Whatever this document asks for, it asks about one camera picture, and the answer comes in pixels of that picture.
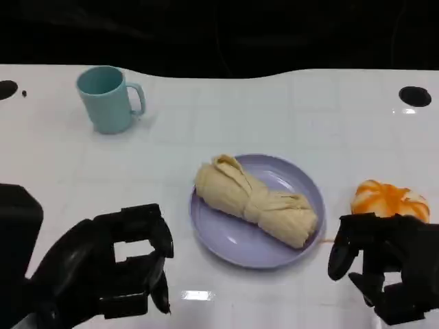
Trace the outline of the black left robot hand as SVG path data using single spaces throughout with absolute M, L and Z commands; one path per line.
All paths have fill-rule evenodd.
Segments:
M 164 271 L 174 244 L 158 204 L 85 219 L 46 253 L 30 279 L 38 328 L 74 328 L 148 312 L 169 314 Z

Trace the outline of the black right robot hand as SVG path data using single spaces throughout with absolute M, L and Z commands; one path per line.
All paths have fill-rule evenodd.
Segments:
M 438 225 L 411 215 L 344 215 L 328 275 L 348 276 L 387 325 L 422 320 L 438 308 Z

